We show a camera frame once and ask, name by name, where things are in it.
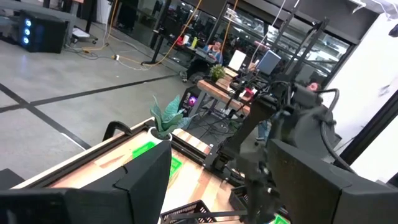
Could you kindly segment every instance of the white wall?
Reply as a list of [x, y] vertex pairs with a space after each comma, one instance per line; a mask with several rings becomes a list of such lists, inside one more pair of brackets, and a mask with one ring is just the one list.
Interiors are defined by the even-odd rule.
[[[380, 15], [328, 86], [340, 90], [333, 110], [336, 132], [343, 138], [337, 147], [355, 137], [392, 95], [379, 97], [380, 89], [398, 75], [398, 38], [388, 36], [396, 24]], [[324, 96], [325, 105], [332, 95]]]
[[[396, 24], [380, 15], [328, 86], [340, 90], [333, 111], [336, 132], [343, 138], [337, 147], [355, 137], [398, 89], [398, 38], [388, 36]], [[387, 85], [388, 92], [381, 91]], [[331, 99], [331, 94], [324, 96], [325, 105]], [[396, 133], [397, 119], [357, 159], [353, 169], [367, 179], [388, 181], [385, 179], [398, 172]]]

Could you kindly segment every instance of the white pot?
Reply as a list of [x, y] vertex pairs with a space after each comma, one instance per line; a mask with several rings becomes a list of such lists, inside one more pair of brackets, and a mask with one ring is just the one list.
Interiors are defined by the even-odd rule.
[[159, 144], [159, 143], [161, 143], [162, 141], [171, 141], [171, 140], [173, 139], [173, 137], [172, 137], [171, 134], [169, 134], [169, 138], [168, 138], [167, 140], [158, 139], [157, 137], [155, 137], [155, 136], [151, 133], [151, 131], [152, 131], [153, 129], [156, 129], [156, 127], [151, 127], [151, 128], [149, 128], [147, 135], [149, 136], [150, 140], [151, 140], [152, 142], [154, 142], [155, 144]]

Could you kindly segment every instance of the black bracket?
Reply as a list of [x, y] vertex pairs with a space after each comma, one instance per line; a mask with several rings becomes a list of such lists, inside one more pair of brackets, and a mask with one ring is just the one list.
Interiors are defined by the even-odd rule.
[[104, 135], [104, 138], [102, 141], [106, 141], [106, 140], [110, 139], [111, 137], [113, 137], [114, 132], [116, 130], [120, 130], [120, 131], [124, 132], [125, 134], [127, 134], [128, 136], [134, 135], [133, 131], [131, 131], [129, 126], [125, 125], [124, 123], [122, 123], [120, 121], [111, 121], [108, 124], [108, 127], [106, 128], [105, 135]]

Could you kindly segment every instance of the gray floor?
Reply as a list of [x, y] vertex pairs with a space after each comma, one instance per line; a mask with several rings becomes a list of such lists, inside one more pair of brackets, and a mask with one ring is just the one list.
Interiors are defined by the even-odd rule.
[[[102, 37], [103, 30], [100, 27], [98, 24], [91, 26], [91, 33]], [[112, 49], [106, 47], [96, 51], [97, 55], [110, 57], [115, 51], [139, 62], [150, 60], [153, 54], [151, 49], [116, 30], [112, 32], [120, 39], [134, 44], [137, 49], [109, 39]], [[91, 43], [75, 47], [82, 45], [94, 47]], [[102, 41], [99, 40], [96, 47], [101, 46]], [[167, 77], [183, 69], [169, 61], [150, 70], [142, 70], [140, 65], [127, 60], [123, 63], [135, 69], [108, 58], [87, 60], [67, 51], [61, 54], [31, 54], [19, 46], [0, 41], [0, 84], [28, 103]], [[149, 108], [154, 102], [152, 95], [157, 97], [161, 106], [166, 106], [176, 95], [183, 95], [188, 86], [179, 77], [168, 77], [36, 106], [39, 112], [48, 116], [47, 122], [31, 113], [35, 110], [33, 106], [20, 102], [21, 109], [0, 114], [0, 170], [10, 168], [28, 179], [82, 152], [84, 149], [51, 125], [54, 122], [93, 146], [101, 142], [110, 121], [119, 120], [130, 126], [137, 124], [150, 117]], [[0, 108], [17, 104], [0, 91]], [[250, 142], [253, 142], [253, 136], [250, 137]], [[245, 147], [250, 148], [251, 144], [247, 143]]]

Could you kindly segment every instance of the wooden table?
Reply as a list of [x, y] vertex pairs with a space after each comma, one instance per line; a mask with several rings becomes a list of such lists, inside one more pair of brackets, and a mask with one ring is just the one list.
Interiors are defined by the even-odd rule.
[[[205, 154], [208, 154], [210, 151], [210, 147], [208, 145], [193, 137], [189, 133], [183, 131], [182, 129], [176, 129], [173, 134], [201, 150]], [[45, 175], [62, 169], [62, 167], [80, 158], [81, 156], [92, 153], [100, 146], [120, 137], [121, 135], [122, 133], [105, 142], [99, 143], [97, 146], [75, 155], [72, 158], [50, 168], [49, 170], [46, 170], [43, 173], [13, 187], [13, 189], [24, 188], [28, 184], [35, 182]], [[113, 150], [106, 152], [105, 154], [81, 166], [79, 169], [73, 171], [71, 174], [66, 175], [64, 178], [58, 180], [50, 187], [73, 187], [79, 189], [129, 162], [131, 160], [132, 149], [145, 144], [149, 139], [150, 137], [145, 131], [143, 131], [122, 145], [115, 147]], [[174, 149], [172, 149], [172, 155], [182, 161], [183, 164], [177, 173], [174, 174], [174, 176], [169, 180], [162, 212], [169, 211], [199, 199], [203, 200], [203, 202], [212, 212], [233, 210], [228, 202], [231, 188], [233, 188], [232, 185], [213, 176], [211, 173], [205, 171], [202, 166], [186, 158]], [[236, 219], [238, 219], [238, 217], [219, 218], [219, 220]]]
[[[224, 77], [224, 78], [220, 78], [217, 82], [216, 85], [218, 85], [219, 87], [223, 88], [226, 91], [232, 91], [232, 89], [229, 87], [229, 84], [231, 83], [231, 77]], [[190, 116], [193, 116], [195, 114], [197, 114], [197, 111], [200, 107], [200, 103], [205, 99], [206, 95], [210, 95], [212, 97], [214, 97], [217, 100], [222, 101], [223, 103], [227, 103], [229, 101], [229, 99], [231, 98], [225, 91], [220, 90], [219, 88], [215, 87], [214, 85], [212, 85], [211, 83], [208, 83], [205, 80], [200, 80], [197, 83], [197, 87], [201, 90], [201, 93], [198, 97], [197, 103], [195, 104], [195, 106], [192, 108], [191, 112], [190, 112]], [[243, 101], [249, 101], [250, 99], [248, 97], [242, 97]], [[234, 109], [234, 110], [238, 110], [242, 107], [243, 103], [233, 99], [231, 101], [231, 103], [229, 104], [229, 107]], [[245, 114], [248, 115], [250, 113], [250, 106], [246, 105], [244, 106], [241, 111]]]

